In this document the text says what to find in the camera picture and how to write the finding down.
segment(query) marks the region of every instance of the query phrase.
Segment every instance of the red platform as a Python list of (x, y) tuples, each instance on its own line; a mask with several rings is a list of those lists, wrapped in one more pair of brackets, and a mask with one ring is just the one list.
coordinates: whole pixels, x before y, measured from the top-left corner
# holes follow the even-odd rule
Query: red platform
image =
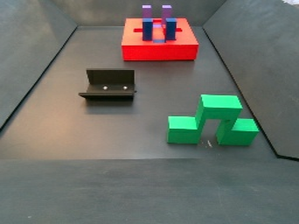
[(164, 39), (164, 28), (153, 28), (153, 40), (143, 41), (143, 19), (125, 20), (124, 36), (121, 41), (124, 60), (195, 60), (199, 51), (199, 42), (185, 18), (176, 18), (176, 40), (155, 43)]

